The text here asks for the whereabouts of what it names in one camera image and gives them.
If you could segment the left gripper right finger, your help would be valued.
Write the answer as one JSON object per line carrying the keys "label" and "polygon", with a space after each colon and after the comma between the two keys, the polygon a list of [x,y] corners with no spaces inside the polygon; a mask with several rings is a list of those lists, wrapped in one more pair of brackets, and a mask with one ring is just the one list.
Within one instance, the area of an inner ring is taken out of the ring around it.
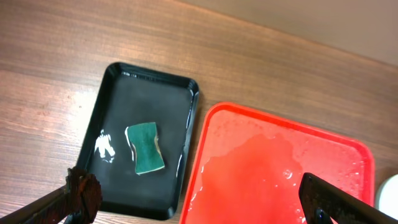
{"label": "left gripper right finger", "polygon": [[307,224],[397,224],[397,220],[325,180],[303,174],[299,199]]}

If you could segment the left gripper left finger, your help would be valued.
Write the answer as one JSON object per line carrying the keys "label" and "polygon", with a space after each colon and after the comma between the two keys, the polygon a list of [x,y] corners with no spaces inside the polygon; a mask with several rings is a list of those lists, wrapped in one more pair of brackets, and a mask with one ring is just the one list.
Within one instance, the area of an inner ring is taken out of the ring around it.
{"label": "left gripper left finger", "polygon": [[42,198],[1,218],[1,224],[93,223],[102,203],[95,175],[69,168],[66,184]]}

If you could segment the light blue plate top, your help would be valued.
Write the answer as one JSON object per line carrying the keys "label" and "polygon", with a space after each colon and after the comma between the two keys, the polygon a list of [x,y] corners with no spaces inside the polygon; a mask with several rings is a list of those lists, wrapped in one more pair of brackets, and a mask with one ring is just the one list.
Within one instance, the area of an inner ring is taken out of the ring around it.
{"label": "light blue plate top", "polygon": [[398,175],[386,179],[379,187],[375,207],[390,217],[398,218]]}

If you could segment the yellow green sponge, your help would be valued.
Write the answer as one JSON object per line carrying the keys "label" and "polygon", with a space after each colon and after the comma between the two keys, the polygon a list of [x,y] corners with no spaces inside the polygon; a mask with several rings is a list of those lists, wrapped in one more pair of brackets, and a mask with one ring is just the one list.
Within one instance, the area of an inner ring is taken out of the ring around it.
{"label": "yellow green sponge", "polygon": [[124,133],[132,151],[132,161],[135,162],[137,175],[147,174],[165,167],[155,122],[128,126]]}

